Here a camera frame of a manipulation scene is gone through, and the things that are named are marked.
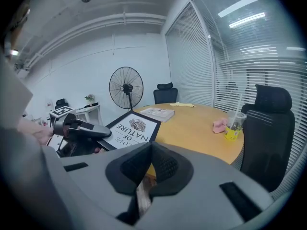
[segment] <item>round table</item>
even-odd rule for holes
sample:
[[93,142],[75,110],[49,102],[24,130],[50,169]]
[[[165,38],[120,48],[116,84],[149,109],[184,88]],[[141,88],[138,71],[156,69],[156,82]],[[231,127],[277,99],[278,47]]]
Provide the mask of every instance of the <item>round table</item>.
[[[213,122],[227,114],[210,106],[195,104],[195,107],[171,106],[169,103],[145,106],[135,110],[140,112],[149,107],[175,110],[167,122],[162,122],[157,142],[183,147],[189,150],[215,156],[231,164],[243,147],[243,132],[235,141],[227,140],[224,133],[215,134],[212,131]],[[148,175],[155,177],[153,166]]]

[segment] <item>pink cloth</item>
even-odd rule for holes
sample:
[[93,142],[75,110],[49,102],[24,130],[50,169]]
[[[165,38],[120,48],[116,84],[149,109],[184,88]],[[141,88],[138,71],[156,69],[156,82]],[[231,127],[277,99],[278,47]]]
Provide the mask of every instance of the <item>pink cloth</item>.
[[213,132],[215,134],[224,132],[227,125],[227,118],[221,118],[220,120],[213,122]]

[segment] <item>plastic cup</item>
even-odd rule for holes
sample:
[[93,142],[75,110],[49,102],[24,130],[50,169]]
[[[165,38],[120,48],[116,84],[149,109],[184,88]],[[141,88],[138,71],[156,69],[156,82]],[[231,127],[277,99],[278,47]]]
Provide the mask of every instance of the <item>plastic cup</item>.
[[236,140],[247,116],[242,112],[236,111],[228,111],[227,115],[228,120],[224,136],[228,140]]

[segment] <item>standing fan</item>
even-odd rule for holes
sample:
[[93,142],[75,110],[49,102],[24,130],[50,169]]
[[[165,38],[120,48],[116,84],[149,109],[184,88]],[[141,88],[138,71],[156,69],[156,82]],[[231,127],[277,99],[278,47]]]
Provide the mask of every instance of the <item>standing fan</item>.
[[143,81],[135,69],[121,67],[113,73],[109,89],[116,105],[132,110],[143,96]]

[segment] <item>window blinds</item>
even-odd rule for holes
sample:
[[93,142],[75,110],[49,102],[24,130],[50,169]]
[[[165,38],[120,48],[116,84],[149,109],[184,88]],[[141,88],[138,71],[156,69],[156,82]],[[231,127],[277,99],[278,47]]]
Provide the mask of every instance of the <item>window blinds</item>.
[[189,4],[166,34],[171,81],[178,101],[213,106],[213,61],[208,38]]
[[246,1],[193,1],[210,34],[216,59],[214,107],[227,111],[253,104],[255,84],[287,89],[295,115],[289,171],[307,141],[305,46],[278,0]]

